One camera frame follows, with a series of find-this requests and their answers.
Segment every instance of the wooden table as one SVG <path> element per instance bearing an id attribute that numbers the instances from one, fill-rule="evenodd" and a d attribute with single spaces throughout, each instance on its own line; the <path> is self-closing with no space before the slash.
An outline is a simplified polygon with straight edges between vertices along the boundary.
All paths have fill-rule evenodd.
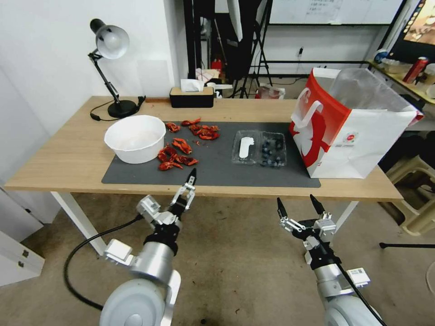
<path id="1" fill-rule="evenodd" d="M 126 98 L 137 101 L 137 98 Z M 95 121 L 91 108 L 110 97 L 93 96 L 71 119 L 7 182 L 6 189 L 51 192 L 76 226 L 90 238 L 97 234 L 71 192 L 173 195 L 180 185 L 103 184 L 101 182 L 113 152 L 104 144 L 107 128 L 114 122 Z M 210 109 L 173 109 L 170 103 L 144 103 L 138 114 L 154 115 L 162 120 L 237 122 L 290 122 L 295 100 L 215 99 Z M 107 116 L 106 107 L 94 113 Z M 398 201 L 400 193 L 376 167 L 366 179 L 321 179 L 320 188 L 291 187 L 217 187 L 197 186 L 197 196 L 308 198 L 351 201 L 337 222 L 346 220 L 358 201 Z M 99 254 L 105 244 L 101 238 L 91 242 Z"/>

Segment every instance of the cooked crayfish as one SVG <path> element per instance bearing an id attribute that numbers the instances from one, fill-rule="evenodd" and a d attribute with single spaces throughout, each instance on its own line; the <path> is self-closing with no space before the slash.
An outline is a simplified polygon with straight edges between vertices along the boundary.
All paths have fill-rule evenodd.
<path id="1" fill-rule="evenodd" d="M 174 122 L 168 122 L 168 123 L 165 123 L 165 125 L 166 125 L 166 127 L 168 127 L 169 131 L 173 132 L 173 133 L 180 131 L 180 129 L 181 129 L 181 127 L 177 126 Z"/>
<path id="2" fill-rule="evenodd" d="M 192 147 L 182 138 L 174 138 L 172 145 L 179 148 L 185 154 L 192 152 Z"/>
<path id="3" fill-rule="evenodd" d="M 216 131 L 219 131 L 219 130 L 220 130 L 218 126 L 207 126 L 207 125 L 202 125 L 202 128 L 203 128 L 203 129 L 210 130 L 210 131 L 212 131 L 212 132 L 216 132 Z"/>
<path id="4" fill-rule="evenodd" d="M 181 165 L 179 165 L 178 163 L 174 162 L 174 161 L 168 161 L 168 162 L 163 162 L 159 165 L 159 170 L 161 171 L 166 171 L 169 169 L 172 169 L 174 166 L 183 169 L 183 167 Z"/>
<path id="5" fill-rule="evenodd" d="M 192 134 L 204 140 L 213 140 L 220 136 L 216 133 L 219 130 L 218 126 L 191 125 L 189 129 Z"/>
<path id="6" fill-rule="evenodd" d="M 167 143 L 166 146 L 163 147 L 157 154 L 157 158 L 161 162 L 169 162 L 170 160 L 174 160 L 176 156 L 177 151 L 175 150 L 175 148 L 170 147 L 169 143 Z"/>
<path id="7" fill-rule="evenodd" d="M 184 127 L 187 127 L 187 126 L 190 126 L 190 125 L 195 125 L 195 124 L 197 124 L 200 121 L 201 121 L 201 118 L 198 118 L 196 120 L 184 120 L 184 121 L 181 122 L 181 125 L 184 126 Z"/>
<path id="8" fill-rule="evenodd" d="M 177 156 L 175 157 L 175 160 L 176 160 L 178 163 L 180 163 L 180 164 L 184 164 L 184 165 L 187 165 L 187 166 L 194 165 L 194 164 L 196 164 L 196 163 L 199 162 L 199 161 L 198 161 L 197 159 L 195 159 L 195 158 L 190 158 L 190 157 L 187 157 L 187 156 L 184 156 L 184 155 L 177 155 Z"/>

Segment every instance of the lamp shade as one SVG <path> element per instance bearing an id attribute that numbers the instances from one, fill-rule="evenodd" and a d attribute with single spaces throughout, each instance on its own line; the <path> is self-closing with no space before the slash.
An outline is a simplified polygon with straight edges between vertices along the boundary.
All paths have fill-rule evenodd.
<path id="1" fill-rule="evenodd" d="M 100 19 L 93 19 L 91 29 L 95 33 L 97 49 L 103 57 L 117 59 L 127 52 L 130 39 L 122 28 L 106 25 Z"/>

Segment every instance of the tissue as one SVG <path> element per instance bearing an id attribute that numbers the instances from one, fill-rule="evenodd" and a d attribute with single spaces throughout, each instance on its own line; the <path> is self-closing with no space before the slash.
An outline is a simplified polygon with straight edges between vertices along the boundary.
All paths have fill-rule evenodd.
<path id="1" fill-rule="evenodd" d="M 203 91 L 204 82 L 196 79 L 181 79 L 181 91 Z"/>

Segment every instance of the black lamp base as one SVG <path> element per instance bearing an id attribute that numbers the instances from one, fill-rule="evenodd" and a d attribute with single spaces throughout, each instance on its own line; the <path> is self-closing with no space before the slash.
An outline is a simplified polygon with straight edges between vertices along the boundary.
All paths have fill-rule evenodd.
<path id="1" fill-rule="evenodd" d="M 112 103 L 107 109 L 109 115 L 114 118 L 125 118 L 139 111 L 139 107 L 133 101 L 121 100 L 118 103 Z"/>

